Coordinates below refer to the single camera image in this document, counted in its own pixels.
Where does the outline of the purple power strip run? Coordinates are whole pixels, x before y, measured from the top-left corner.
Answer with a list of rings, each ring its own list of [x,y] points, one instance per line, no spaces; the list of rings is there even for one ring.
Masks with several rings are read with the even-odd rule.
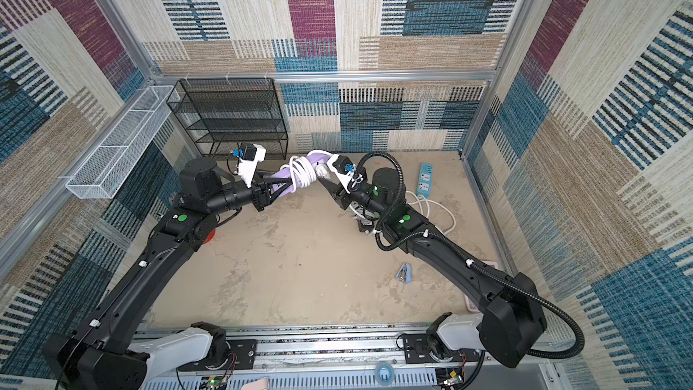
[[[314,150],[307,155],[293,155],[287,164],[283,165],[278,173],[286,176],[292,182],[292,191],[307,188],[319,177],[330,179],[331,173],[328,169],[328,160],[332,153],[322,150]]]

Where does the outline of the teal power strip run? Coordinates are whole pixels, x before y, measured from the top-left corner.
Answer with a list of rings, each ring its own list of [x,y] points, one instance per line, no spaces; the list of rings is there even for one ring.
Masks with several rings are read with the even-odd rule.
[[[425,162],[420,165],[419,179],[417,182],[417,194],[428,199],[431,195],[433,166]]]

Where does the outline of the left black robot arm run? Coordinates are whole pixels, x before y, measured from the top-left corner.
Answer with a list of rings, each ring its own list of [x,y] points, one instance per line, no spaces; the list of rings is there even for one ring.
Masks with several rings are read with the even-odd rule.
[[[115,288],[74,330],[54,333],[43,355],[65,389],[138,389],[162,372],[197,363],[227,369],[231,349],[222,328],[198,322],[153,348],[131,341],[146,312],[177,271],[209,241],[220,214],[245,205],[261,211],[294,186],[294,178],[267,175],[244,183],[209,157],[188,162],[179,174],[182,191],[149,234],[144,251]]]

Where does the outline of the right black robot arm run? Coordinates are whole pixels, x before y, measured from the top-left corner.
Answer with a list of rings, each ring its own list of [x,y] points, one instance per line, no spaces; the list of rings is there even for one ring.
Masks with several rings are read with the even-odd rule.
[[[376,183],[346,190],[328,179],[321,184],[343,209],[357,204],[375,216],[374,231],[382,251],[400,249],[419,258],[458,287],[476,305],[481,321],[469,326],[451,312],[427,330],[433,359],[447,360],[460,350],[483,350],[507,368],[516,368],[543,335],[547,321],[534,282],[524,274],[509,276],[448,239],[412,207],[395,169],[378,170]]]

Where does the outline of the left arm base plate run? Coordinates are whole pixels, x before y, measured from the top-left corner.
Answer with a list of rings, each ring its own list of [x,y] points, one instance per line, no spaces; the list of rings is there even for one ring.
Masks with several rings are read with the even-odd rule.
[[[229,339],[228,348],[226,354],[222,356],[221,363],[214,364],[211,360],[203,359],[185,364],[179,367],[179,370],[180,372],[251,370],[256,361],[257,345],[257,339]]]

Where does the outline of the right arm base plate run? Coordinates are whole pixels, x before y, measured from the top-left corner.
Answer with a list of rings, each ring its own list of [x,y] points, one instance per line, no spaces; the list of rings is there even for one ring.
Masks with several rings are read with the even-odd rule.
[[[424,363],[462,363],[477,362],[480,352],[476,350],[461,350],[445,357],[433,354],[424,333],[401,333],[395,340],[395,345],[402,350],[407,364]]]

